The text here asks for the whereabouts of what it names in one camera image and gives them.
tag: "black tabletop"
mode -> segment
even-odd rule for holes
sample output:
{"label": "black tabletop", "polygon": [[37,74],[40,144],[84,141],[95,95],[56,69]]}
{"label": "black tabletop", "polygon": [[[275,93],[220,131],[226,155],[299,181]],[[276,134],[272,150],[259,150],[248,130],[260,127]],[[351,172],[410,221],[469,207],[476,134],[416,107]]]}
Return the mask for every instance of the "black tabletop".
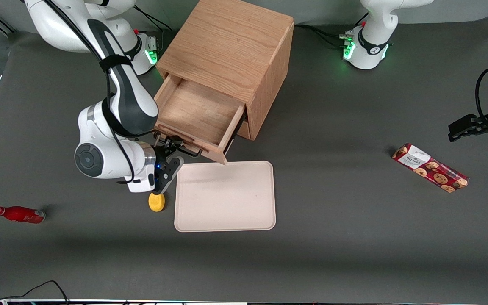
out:
{"label": "black tabletop", "polygon": [[[277,223],[258,232],[180,233],[174,185],[168,208],[154,213],[148,193],[81,174],[76,120],[103,99],[101,69],[91,54],[37,35],[10,39],[0,205],[48,218],[0,217],[0,297],[57,280],[72,299],[488,303],[488,136],[447,138],[449,123],[476,113],[488,19],[400,25],[371,71],[295,29],[289,73],[257,140],[238,137],[227,154],[274,166]],[[151,71],[141,81],[155,94],[162,79]],[[482,104],[488,111],[488,75]],[[407,142],[469,186],[449,194],[397,164],[388,151]]]}

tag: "black strap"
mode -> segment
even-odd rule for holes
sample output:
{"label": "black strap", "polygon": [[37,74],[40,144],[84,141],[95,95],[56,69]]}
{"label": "black strap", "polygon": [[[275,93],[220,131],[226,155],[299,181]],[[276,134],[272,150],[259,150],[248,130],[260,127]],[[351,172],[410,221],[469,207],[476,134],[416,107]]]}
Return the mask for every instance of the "black strap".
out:
{"label": "black strap", "polygon": [[366,49],[366,52],[370,55],[376,55],[378,54],[385,46],[387,46],[387,42],[382,43],[382,44],[373,44],[368,41],[366,41],[363,37],[363,29],[360,29],[359,34],[358,34],[358,41]]}
{"label": "black strap", "polygon": [[99,66],[101,66],[101,69],[103,69],[105,73],[108,71],[108,69],[118,66],[119,64],[131,65],[131,60],[129,60],[129,58],[126,56],[113,54],[99,61]]}
{"label": "black strap", "polygon": [[133,60],[135,58],[135,55],[139,54],[141,49],[142,49],[142,39],[139,36],[137,36],[137,43],[135,43],[135,46],[131,50],[125,52],[125,54],[129,56],[131,60]]}
{"label": "black strap", "polygon": [[122,126],[120,121],[118,121],[118,119],[116,119],[116,116],[114,116],[114,114],[110,110],[110,107],[108,106],[108,98],[103,99],[103,102],[101,103],[101,110],[103,111],[103,116],[105,117],[108,125],[110,126],[110,128],[112,128],[112,130],[114,130],[115,133],[117,133],[118,135],[121,135],[123,137],[128,137],[128,138],[135,137],[135,135],[133,133],[130,133],[129,131],[127,131]]}

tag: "open drawer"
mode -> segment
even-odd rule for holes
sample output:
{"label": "open drawer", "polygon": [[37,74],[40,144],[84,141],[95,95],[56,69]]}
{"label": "open drawer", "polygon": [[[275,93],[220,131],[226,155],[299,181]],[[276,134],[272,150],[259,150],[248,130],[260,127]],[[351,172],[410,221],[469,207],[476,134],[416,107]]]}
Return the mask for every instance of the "open drawer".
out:
{"label": "open drawer", "polygon": [[225,153],[242,124],[244,103],[214,89],[167,75],[155,95],[159,115],[155,129],[184,139],[187,149],[227,164]]}

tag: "white tray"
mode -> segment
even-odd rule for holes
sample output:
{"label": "white tray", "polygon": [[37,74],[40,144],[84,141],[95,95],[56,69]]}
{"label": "white tray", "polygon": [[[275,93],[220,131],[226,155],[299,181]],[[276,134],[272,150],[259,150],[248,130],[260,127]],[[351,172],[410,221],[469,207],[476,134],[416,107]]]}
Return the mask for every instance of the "white tray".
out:
{"label": "white tray", "polygon": [[184,164],[176,179],[180,232],[270,230],[276,224],[272,165],[267,161]]}

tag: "red snack box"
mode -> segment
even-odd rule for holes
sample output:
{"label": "red snack box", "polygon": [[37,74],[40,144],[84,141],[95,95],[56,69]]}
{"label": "red snack box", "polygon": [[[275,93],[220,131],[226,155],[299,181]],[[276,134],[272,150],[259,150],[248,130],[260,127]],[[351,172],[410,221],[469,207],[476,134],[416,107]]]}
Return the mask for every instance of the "red snack box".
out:
{"label": "red snack box", "polygon": [[447,193],[453,193],[468,185],[467,176],[432,158],[410,143],[400,147],[393,155],[393,159],[438,185]]}

